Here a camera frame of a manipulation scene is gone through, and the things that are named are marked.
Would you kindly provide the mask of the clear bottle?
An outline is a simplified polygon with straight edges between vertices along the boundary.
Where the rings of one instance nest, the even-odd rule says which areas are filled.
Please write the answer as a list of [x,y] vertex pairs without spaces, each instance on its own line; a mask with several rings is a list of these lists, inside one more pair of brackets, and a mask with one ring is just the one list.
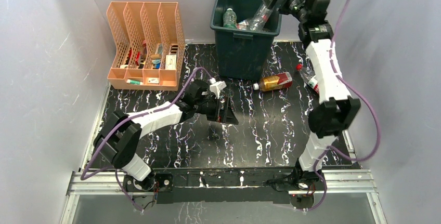
[[261,4],[254,16],[249,20],[247,30],[262,31],[272,13],[272,9],[269,9],[265,4]]

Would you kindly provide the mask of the red label water bottle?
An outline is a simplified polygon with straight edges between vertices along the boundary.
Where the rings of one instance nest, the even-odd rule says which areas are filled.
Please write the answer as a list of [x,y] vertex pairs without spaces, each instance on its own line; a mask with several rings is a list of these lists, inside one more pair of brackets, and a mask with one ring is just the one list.
[[248,30],[250,21],[249,19],[242,20],[236,24],[236,28],[239,30]]

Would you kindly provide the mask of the green tea bottle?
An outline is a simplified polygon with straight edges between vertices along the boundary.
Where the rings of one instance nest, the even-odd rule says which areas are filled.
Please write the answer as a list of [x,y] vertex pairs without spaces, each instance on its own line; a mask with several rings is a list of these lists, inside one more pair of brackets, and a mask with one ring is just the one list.
[[237,29],[237,14],[232,8],[227,8],[223,14],[223,27]]

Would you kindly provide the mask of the gold red label bottle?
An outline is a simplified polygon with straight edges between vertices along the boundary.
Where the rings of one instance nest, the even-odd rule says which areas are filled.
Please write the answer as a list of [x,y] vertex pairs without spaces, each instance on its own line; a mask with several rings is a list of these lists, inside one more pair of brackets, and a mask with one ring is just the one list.
[[277,89],[289,88],[292,86],[293,78],[289,72],[283,72],[277,75],[267,76],[258,83],[253,84],[254,90],[272,91]]

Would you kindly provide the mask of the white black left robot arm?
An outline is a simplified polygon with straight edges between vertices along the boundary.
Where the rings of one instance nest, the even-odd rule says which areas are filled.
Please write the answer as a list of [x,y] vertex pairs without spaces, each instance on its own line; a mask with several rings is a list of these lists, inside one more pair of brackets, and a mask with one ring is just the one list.
[[113,168],[126,172],[139,190],[151,191],[155,186],[163,186],[157,181],[155,171],[136,154],[140,139],[163,127],[185,122],[195,114],[205,115],[208,121],[237,125],[230,98],[221,99],[224,88],[224,81],[195,80],[175,102],[167,101],[138,113],[117,110],[95,138],[96,152]]

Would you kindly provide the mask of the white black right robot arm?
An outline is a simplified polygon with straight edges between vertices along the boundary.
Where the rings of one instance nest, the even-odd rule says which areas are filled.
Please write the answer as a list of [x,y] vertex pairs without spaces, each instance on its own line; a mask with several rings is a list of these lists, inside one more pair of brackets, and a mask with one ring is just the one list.
[[326,20],[330,0],[262,0],[269,9],[292,15],[299,21],[299,38],[316,74],[319,105],[308,116],[309,139],[289,174],[275,174],[266,185],[277,191],[305,190],[321,176],[323,157],[342,131],[349,128],[360,110],[338,79],[341,72],[332,47],[334,29]]

